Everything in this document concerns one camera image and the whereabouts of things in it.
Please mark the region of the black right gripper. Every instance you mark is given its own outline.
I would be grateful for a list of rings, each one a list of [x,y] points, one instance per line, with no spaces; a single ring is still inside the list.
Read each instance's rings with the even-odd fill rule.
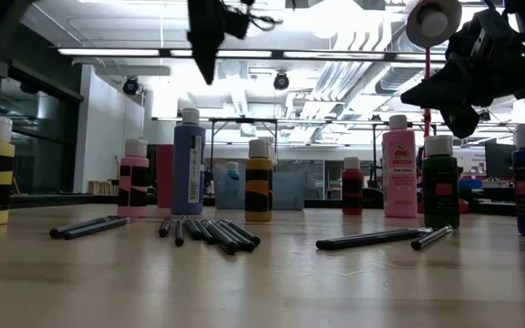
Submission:
[[[401,94],[404,104],[442,108],[456,138],[471,136],[479,114],[471,105],[496,97],[525,97],[525,46],[495,9],[477,12],[449,38],[448,62],[436,74]]]

